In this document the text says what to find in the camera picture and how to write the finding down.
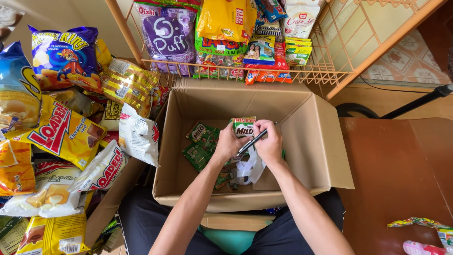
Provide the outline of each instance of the plastic chair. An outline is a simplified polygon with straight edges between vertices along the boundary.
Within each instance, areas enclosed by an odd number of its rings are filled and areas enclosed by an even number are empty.
[[[240,255],[252,244],[255,231],[212,229],[200,225],[198,230],[224,252]]]

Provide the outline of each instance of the hand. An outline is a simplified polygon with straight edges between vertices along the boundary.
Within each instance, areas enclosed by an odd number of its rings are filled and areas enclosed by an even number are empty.
[[[239,152],[239,149],[253,137],[244,137],[238,139],[233,132],[233,122],[220,131],[219,142],[212,158],[218,159],[221,163],[227,162],[231,157]]]
[[[282,163],[283,137],[275,128],[272,121],[261,119],[253,124],[253,134],[258,136],[267,129],[267,138],[256,141],[255,148],[258,155],[270,168],[275,164]]]

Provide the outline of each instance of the black cable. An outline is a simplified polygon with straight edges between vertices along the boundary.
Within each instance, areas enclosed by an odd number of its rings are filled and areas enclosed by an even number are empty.
[[[388,90],[388,91],[400,91],[400,92],[413,92],[413,93],[422,93],[422,94],[429,94],[430,92],[422,92],[422,91],[411,91],[411,90],[398,90],[398,89],[386,89],[386,88],[378,88],[378,87],[375,87],[375,86],[372,86],[370,85],[368,82],[366,82],[362,76],[359,76],[363,82],[365,82],[368,86],[370,87],[373,87],[373,88],[377,88],[377,89],[383,89],[383,90]]]

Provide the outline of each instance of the brown table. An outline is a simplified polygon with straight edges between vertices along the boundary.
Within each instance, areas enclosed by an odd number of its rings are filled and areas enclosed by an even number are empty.
[[[406,240],[442,247],[435,230],[386,224],[425,217],[453,226],[453,121],[340,118],[355,190],[337,189],[357,255],[405,255]]]

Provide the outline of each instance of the purple snack bag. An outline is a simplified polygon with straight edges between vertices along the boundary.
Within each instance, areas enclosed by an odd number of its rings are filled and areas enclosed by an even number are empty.
[[[187,9],[165,8],[134,3],[142,19],[143,37],[151,59],[195,63],[195,19]],[[153,63],[162,73],[193,75],[193,66]]]

